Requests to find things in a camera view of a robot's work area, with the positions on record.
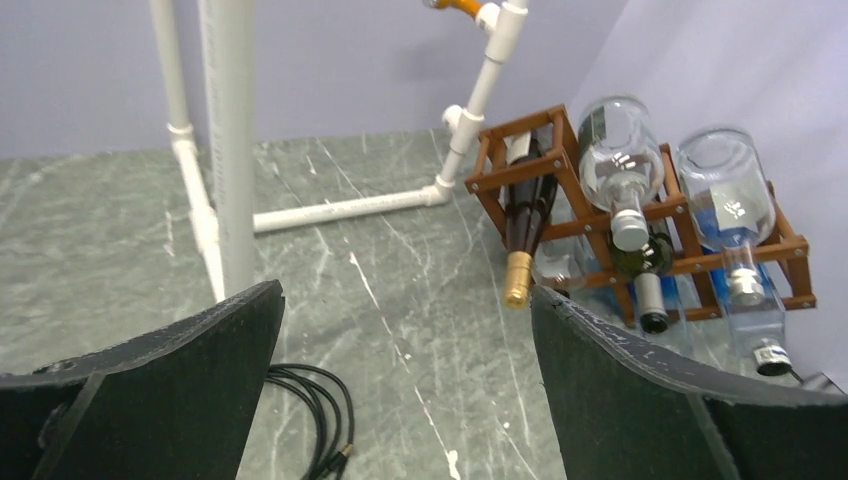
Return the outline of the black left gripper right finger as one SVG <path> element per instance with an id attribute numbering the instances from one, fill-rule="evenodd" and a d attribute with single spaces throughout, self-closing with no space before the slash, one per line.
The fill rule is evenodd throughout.
<path id="1" fill-rule="evenodd" d="M 571 479 L 843 479 L 847 399 L 715 369 L 545 287 L 531 320 Z"/>

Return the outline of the clear glass bottle white cap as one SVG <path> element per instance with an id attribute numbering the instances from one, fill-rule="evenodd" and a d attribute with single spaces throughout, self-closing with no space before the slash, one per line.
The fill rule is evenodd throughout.
<path id="1" fill-rule="evenodd" d="M 728 300 L 753 307 L 765 299 L 754 248 L 776 224 L 752 136 L 732 126 L 713 126 L 686 137 L 676 170 L 701 246 L 722 256 Z"/>

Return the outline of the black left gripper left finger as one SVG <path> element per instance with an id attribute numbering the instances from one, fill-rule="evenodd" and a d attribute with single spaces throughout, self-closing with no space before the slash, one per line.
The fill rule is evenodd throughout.
<path id="1" fill-rule="evenodd" d="M 5 479 L 232 479 L 281 328 L 258 283 L 113 347 L 1 378 Z"/>

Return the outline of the clear glass bottle silver cap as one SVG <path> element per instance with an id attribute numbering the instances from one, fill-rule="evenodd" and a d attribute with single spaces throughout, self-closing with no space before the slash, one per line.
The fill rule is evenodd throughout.
<path id="1" fill-rule="evenodd" d="M 625 252 L 641 249 L 649 240 L 643 207 L 665 178 L 646 105 L 624 94 L 595 100 L 580 117 L 578 147 L 582 191 L 610 214 L 612 243 Z"/>

